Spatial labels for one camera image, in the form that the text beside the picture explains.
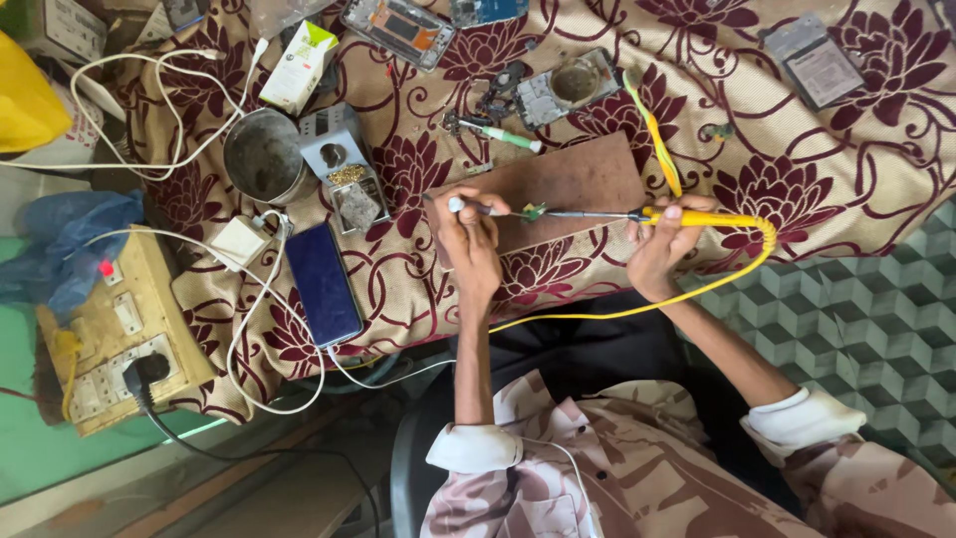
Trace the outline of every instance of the pink patterned shirt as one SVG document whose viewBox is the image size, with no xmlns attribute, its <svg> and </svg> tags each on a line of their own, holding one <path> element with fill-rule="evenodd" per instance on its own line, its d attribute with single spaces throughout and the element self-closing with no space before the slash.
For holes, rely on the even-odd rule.
<svg viewBox="0 0 956 538">
<path fill-rule="evenodd" d="M 745 429 L 771 462 L 779 458 L 807 509 L 806 522 L 796 519 L 717 465 L 703 445 L 692 398 L 675 383 L 632 381 L 555 406 L 536 370 L 496 394 L 494 412 L 499 434 L 504 429 L 555 442 L 575 457 L 596 527 L 607 538 L 956 536 L 956 504 L 912 461 L 856 434 L 788 449 L 754 430 L 758 423 L 767 430 L 768 419 L 751 411 L 753 427 L 742 420 Z M 828 420 L 817 417 L 814 424 Z M 446 428 L 432 452 L 453 460 L 447 437 Z M 523 448 L 523 458 L 517 455 L 508 468 L 449 473 L 425 515 L 422 536 L 597 535 L 568 456 L 536 442 Z"/>
</svg>

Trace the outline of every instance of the black cable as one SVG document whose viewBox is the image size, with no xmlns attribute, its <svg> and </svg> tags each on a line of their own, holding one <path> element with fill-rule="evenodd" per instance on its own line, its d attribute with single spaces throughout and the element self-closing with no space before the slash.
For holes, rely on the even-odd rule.
<svg viewBox="0 0 956 538">
<path fill-rule="evenodd" d="M 372 497 L 372 489 L 365 483 L 365 480 L 361 477 L 359 470 L 356 468 L 355 464 L 352 463 L 352 459 L 346 456 L 344 453 L 337 452 L 335 450 L 322 450 L 317 448 L 275 448 L 270 450 L 259 450 L 246 454 L 244 456 L 219 456 L 207 452 L 201 448 L 193 446 L 184 440 L 180 439 L 172 430 L 170 430 L 156 415 L 156 412 L 153 411 L 152 406 L 152 395 L 149 393 L 148 389 L 143 391 L 139 395 L 135 395 L 137 403 L 140 404 L 140 409 L 146 413 L 146 416 L 149 416 L 150 420 L 153 421 L 153 424 L 156 424 L 156 427 L 159 428 L 169 440 L 175 442 L 176 444 L 182 446 L 189 452 L 193 454 L 198 454 L 200 456 L 205 456 L 206 458 L 211 458 L 218 461 L 226 462 L 236 462 L 236 461 L 245 461 L 253 460 L 255 458 L 261 458 L 263 456 L 271 456 L 273 454 L 328 454 L 332 456 L 339 456 L 344 458 L 345 461 L 349 464 L 349 467 L 352 469 L 352 472 L 355 473 L 358 482 L 361 484 L 362 489 L 365 490 L 365 497 L 368 498 L 369 504 L 372 505 L 372 516 L 375 518 L 375 538 L 380 538 L 379 535 L 379 506 L 375 503 L 375 499 Z"/>
</svg>

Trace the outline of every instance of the blue phone screen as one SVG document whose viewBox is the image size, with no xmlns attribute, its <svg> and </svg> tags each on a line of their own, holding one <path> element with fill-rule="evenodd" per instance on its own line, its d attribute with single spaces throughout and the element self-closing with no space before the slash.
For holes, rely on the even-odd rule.
<svg viewBox="0 0 956 538">
<path fill-rule="evenodd" d="M 332 229 L 319 224 L 292 236 L 286 242 L 286 258 L 315 345 L 326 347 L 358 334 L 362 320 Z"/>
</svg>

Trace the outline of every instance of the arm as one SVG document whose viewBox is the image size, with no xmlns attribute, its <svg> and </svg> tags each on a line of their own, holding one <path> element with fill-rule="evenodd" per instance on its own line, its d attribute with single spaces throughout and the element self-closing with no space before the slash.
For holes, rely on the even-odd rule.
<svg viewBox="0 0 956 538">
<path fill-rule="evenodd" d="M 488 322 L 491 297 L 501 285 L 501 262 L 494 250 L 498 229 L 490 217 L 471 207 L 449 211 L 452 196 L 492 206 L 499 214 L 511 212 L 500 197 L 471 187 L 455 187 L 434 200 L 437 236 L 455 269 L 461 334 L 455 423 L 445 426 L 426 459 L 452 472 L 432 498 L 422 536 L 490 538 L 511 508 L 507 469 L 521 460 L 520 445 L 494 427 L 491 403 Z"/>
<path fill-rule="evenodd" d="M 501 285 L 498 228 L 489 216 L 473 207 L 459 213 L 448 210 L 448 199 L 457 196 L 490 206 L 498 214 L 511 208 L 494 194 L 482 194 L 473 187 L 455 187 L 434 200 L 439 216 L 438 238 L 448 252 L 458 283 L 458 318 L 461 336 L 455 365 L 455 423 L 494 424 L 491 405 L 488 315 L 491 296 Z"/>
<path fill-rule="evenodd" d="M 668 205 L 666 199 L 658 205 Z M 686 195 L 681 207 L 713 211 L 716 202 Z M 680 208 L 668 208 L 656 228 L 631 223 L 637 249 L 628 262 L 631 283 L 658 303 L 682 294 L 671 277 L 701 231 L 680 226 Z M 750 404 L 741 425 L 808 508 L 807 523 L 827 536 L 947 536 L 956 504 L 915 463 L 864 442 L 856 430 L 865 415 L 825 392 L 786 379 L 739 336 L 691 301 L 662 308 L 727 376 Z"/>
<path fill-rule="evenodd" d="M 668 203 L 661 198 L 657 204 Z M 627 276 L 648 301 L 659 303 L 684 293 L 671 275 L 697 244 L 702 229 L 681 227 L 682 208 L 711 212 L 716 207 L 713 198 L 689 194 L 670 205 L 656 227 L 641 225 L 638 229 L 637 223 L 630 223 L 628 236 L 637 250 L 627 264 Z M 713 361 L 751 407 L 778 402 L 799 390 L 756 349 L 695 302 L 681 301 L 661 311 Z"/>
</svg>

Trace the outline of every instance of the white power adapter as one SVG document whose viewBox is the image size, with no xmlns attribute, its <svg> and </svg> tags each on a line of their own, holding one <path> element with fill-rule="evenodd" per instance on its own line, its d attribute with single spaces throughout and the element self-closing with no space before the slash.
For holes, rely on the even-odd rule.
<svg viewBox="0 0 956 538">
<path fill-rule="evenodd" d="M 253 222 L 247 216 L 234 216 L 226 228 L 212 240 L 211 246 L 232 259 L 219 258 L 230 271 L 239 272 L 243 267 L 249 267 L 250 262 L 257 258 L 266 245 L 272 241 L 272 236 L 262 229 L 262 221 L 258 217 Z"/>
</svg>

